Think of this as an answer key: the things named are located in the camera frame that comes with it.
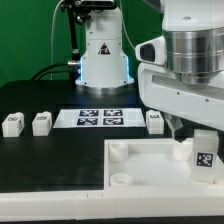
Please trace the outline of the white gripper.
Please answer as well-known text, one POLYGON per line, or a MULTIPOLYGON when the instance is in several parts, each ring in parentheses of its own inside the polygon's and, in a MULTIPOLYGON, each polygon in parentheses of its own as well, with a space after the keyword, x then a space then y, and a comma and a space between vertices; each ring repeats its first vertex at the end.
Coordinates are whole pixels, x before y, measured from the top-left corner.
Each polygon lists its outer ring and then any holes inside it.
POLYGON ((141 63, 139 95, 147 107, 168 113, 165 120, 174 140, 183 128, 180 118, 224 131, 224 88, 221 80, 196 88, 178 81, 164 67, 141 63))

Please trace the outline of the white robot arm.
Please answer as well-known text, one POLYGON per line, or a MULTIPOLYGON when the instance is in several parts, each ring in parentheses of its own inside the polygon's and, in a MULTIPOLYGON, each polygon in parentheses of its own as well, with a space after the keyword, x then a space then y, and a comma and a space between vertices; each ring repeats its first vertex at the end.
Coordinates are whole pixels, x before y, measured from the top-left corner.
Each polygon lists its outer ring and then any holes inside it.
MULTIPOLYGON (((224 0, 144 0, 163 14, 162 35, 135 47, 143 104, 224 131, 224 0)), ((78 87, 113 94, 133 83, 113 0, 81 0, 86 51, 78 87)))

